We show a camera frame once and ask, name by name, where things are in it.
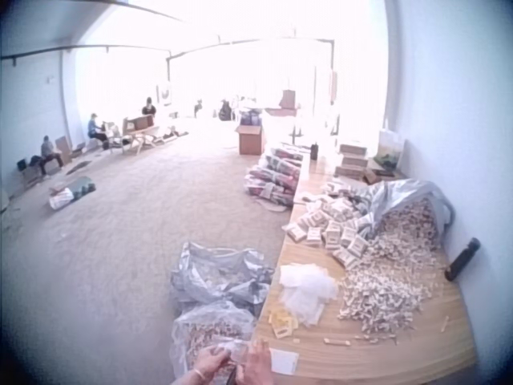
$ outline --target person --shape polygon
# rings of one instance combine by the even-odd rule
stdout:
[[[157,109],[155,108],[155,106],[153,104],[151,104],[150,97],[146,98],[146,106],[143,107],[142,113],[143,113],[143,115],[153,115],[153,117],[155,118]]]
[[[230,362],[230,351],[210,346],[202,349],[191,371],[172,385],[200,385],[210,383],[214,375]],[[236,367],[237,385],[273,385],[271,351],[263,340],[253,341],[246,354],[244,366]]]
[[[91,119],[89,120],[89,124],[87,125],[87,135],[91,139],[98,139],[103,144],[103,149],[109,148],[109,141],[107,135],[105,135],[105,130],[101,128],[98,124],[96,124],[96,118],[98,116],[93,113],[91,114]]]
[[[194,106],[194,117],[197,118],[198,111],[203,108],[203,100],[199,99],[198,103]]]
[[[41,144],[41,160],[39,161],[39,167],[41,167],[41,172],[43,177],[48,177],[46,174],[45,164],[52,161],[53,159],[56,159],[59,163],[59,167],[63,168],[64,163],[63,159],[61,158],[61,154],[54,151],[54,145],[50,142],[50,138],[48,135],[46,135],[42,139]]]

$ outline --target white card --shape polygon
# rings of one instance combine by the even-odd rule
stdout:
[[[296,371],[299,353],[279,351],[271,348],[272,370],[280,375],[293,375]]]

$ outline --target gray plastic bag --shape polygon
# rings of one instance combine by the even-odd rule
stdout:
[[[415,179],[379,182],[359,189],[356,195],[366,208],[364,214],[370,217],[371,233],[378,227],[383,215],[422,199],[427,199],[431,204],[440,241],[445,230],[454,222],[453,206],[433,182]]]
[[[228,300],[259,315],[273,273],[254,249],[207,249],[186,242],[172,270],[172,296],[182,311]]]

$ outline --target floor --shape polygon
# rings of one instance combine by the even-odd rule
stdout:
[[[2,334],[39,379],[170,383],[169,278],[182,244],[253,247],[276,263],[290,211],[244,193],[258,157],[238,155],[229,122],[178,129],[190,135],[138,156],[84,156],[93,162],[66,176],[68,165],[2,216]],[[96,192],[52,211],[48,188],[82,175]]]

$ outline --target black bottle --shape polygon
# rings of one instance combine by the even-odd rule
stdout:
[[[310,159],[317,160],[317,155],[319,154],[319,145],[317,143],[312,144],[310,148]]]
[[[481,247],[481,242],[477,238],[472,238],[467,248],[464,249],[458,257],[447,267],[445,276],[447,281],[452,282],[462,272],[463,268],[472,259],[475,252]]]

